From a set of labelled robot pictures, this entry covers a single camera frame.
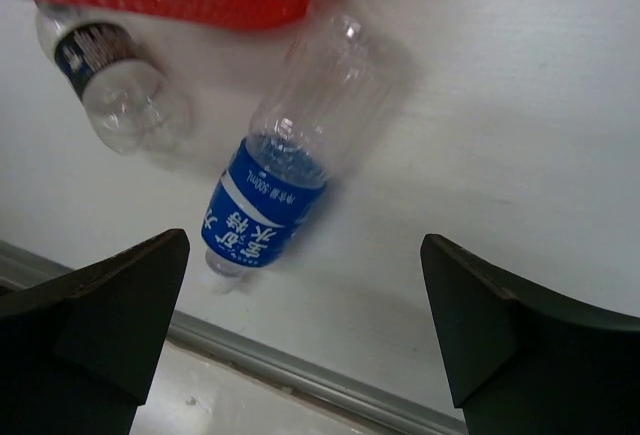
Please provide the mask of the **clear blue-label water bottle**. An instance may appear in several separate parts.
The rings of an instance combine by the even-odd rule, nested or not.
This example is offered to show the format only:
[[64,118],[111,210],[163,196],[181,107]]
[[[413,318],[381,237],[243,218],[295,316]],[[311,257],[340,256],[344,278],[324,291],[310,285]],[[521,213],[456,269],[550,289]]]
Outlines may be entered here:
[[214,292],[278,260],[392,90],[387,47],[355,10],[312,0],[285,71],[252,115],[201,226]]

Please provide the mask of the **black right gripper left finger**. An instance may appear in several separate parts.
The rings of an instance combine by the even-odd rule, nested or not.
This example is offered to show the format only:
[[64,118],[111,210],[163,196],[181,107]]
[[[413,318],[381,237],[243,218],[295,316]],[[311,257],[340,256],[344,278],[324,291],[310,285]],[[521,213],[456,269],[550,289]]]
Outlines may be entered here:
[[170,229],[31,288],[3,288],[2,433],[129,433],[189,253],[186,232]]

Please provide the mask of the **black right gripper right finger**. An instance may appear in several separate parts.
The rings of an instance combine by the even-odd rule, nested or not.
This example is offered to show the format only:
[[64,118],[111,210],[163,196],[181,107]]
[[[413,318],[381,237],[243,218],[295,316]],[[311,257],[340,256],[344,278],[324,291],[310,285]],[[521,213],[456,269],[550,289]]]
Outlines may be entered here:
[[638,318],[561,295],[441,235],[426,235],[420,254],[469,433],[638,433]]

